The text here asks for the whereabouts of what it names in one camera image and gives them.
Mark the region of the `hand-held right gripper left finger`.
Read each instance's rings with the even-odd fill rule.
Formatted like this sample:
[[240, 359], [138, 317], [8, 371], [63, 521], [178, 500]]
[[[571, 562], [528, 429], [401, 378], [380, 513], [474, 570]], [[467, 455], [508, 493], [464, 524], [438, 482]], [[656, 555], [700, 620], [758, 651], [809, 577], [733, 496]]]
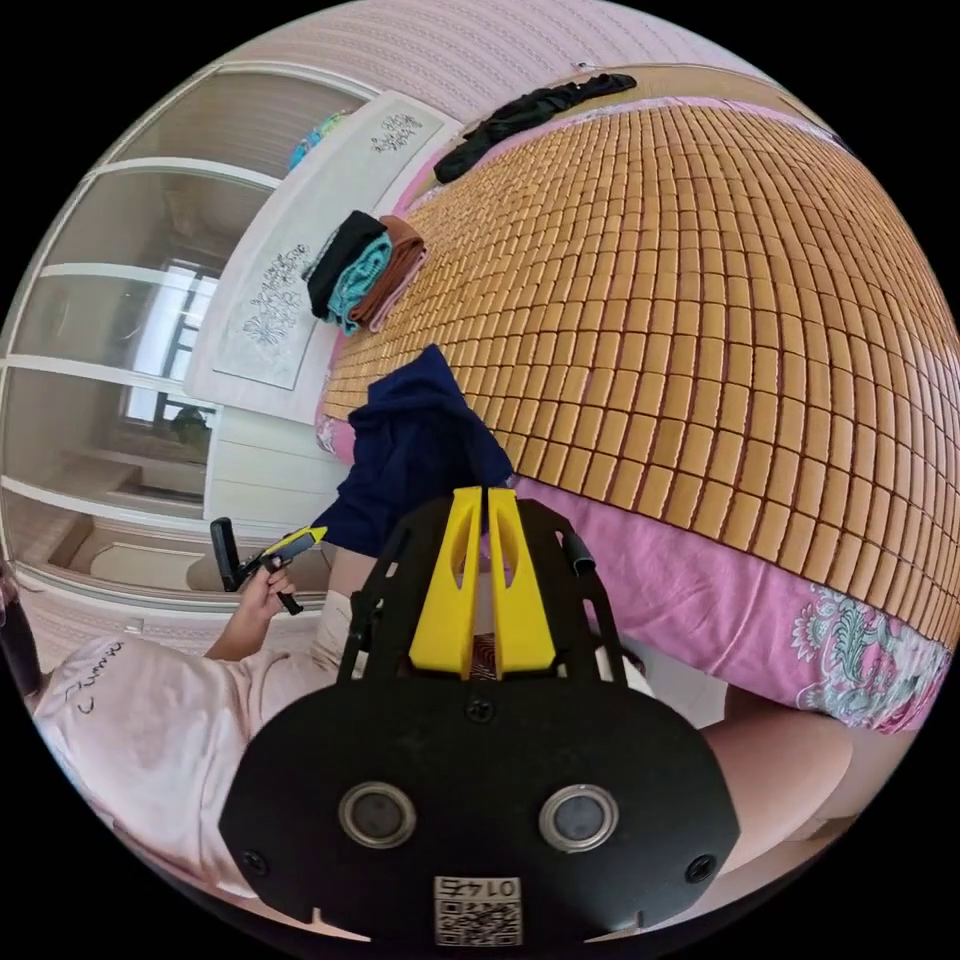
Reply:
[[478, 595], [484, 491], [453, 492], [433, 572], [409, 648], [418, 671], [470, 675]]

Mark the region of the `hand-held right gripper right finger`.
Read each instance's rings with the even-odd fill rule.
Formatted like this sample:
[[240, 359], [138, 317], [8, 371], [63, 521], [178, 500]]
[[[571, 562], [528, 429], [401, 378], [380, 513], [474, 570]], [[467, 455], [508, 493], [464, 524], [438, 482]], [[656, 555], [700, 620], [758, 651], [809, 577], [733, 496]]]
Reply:
[[487, 513], [497, 677], [544, 673], [555, 646], [515, 492], [489, 490]]

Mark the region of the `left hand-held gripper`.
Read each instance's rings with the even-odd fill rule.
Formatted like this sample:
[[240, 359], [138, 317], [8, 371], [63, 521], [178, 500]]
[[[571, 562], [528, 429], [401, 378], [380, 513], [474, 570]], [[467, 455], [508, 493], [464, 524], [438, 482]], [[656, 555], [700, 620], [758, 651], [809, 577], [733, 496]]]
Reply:
[[[267, 569], [275, 569], [278, 567], [286, 569], [295, 558], [318, 546], [324, 540], [326, 533], [326, 526], [304, 527], [286, 535], [279, 543], [265, 549], [246, 565], [245, 572], [247, 576], [242, 580], [241, 591], [261, 566]], [[281, 597], [285, 607], [284, 610], [291, 616], [296, 616], [303, 612], [303, 607], [296, 600], [294, 593], [295, 589], [293, 587], [291, 594]]]

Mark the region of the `person's left hand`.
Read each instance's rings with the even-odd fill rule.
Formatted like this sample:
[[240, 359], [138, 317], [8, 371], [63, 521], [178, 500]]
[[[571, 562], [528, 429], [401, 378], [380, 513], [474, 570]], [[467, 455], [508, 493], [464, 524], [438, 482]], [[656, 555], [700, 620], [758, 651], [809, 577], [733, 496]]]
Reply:
[[281, 597], [292, 592], [293, 584], [285, 568], [261, 566], [241, 591], [229, 622], [231, 641], [247, 653], [259, 649], [270, 621], [285, 609]]

